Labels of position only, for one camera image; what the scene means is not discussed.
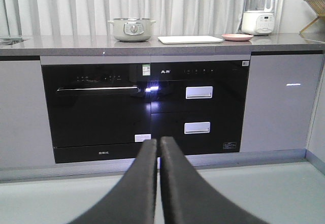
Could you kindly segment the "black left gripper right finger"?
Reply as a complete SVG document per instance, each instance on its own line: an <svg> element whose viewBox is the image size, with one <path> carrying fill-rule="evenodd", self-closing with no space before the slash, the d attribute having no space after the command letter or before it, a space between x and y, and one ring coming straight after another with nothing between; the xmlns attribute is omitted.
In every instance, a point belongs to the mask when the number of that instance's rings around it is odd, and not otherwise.
<svg viewBox="0 0 325 224"><path fill-rule="evenodd" d="M165 223L265 223L214 189L173 137L161 137L159 148Z"/></svg>

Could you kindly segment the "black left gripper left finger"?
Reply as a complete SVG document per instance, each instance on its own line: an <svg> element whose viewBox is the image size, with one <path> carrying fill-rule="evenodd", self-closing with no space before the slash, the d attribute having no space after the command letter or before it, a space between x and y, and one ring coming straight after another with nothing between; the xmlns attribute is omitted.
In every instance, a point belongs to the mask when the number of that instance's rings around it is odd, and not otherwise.
<svg viewBox="0 0 325 224"><path fill-rule="evenodd" d="M96 204L71 223L154 223L157 140L145 140L130 168Z"/></svg>

